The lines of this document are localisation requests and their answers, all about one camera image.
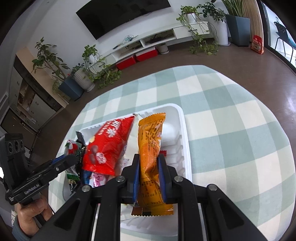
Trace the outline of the person's left forearm grey sleeve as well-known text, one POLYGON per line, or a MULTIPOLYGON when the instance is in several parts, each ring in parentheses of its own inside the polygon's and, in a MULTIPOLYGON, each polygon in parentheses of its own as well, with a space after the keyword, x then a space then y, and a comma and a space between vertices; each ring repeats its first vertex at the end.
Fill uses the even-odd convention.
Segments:
POLYGON ((17 241, 30 241, 31 238, 27 236, 21 229, 18 217, 15 217, 12 234, 17 241))

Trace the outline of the person's left hand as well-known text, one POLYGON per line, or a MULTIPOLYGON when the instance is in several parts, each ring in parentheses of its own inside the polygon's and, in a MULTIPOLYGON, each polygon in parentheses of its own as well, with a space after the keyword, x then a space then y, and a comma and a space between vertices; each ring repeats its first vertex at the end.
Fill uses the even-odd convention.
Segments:
POLYGON ((39 199, 34 200, 28 205, 17 203, 15 208, 20 228, 28 237, 34 236, 39 230, 39 227, 34 220, 35 216, 41 214, 45 221, 48 221, 53 215, 48 200, 42 194, 39 199))

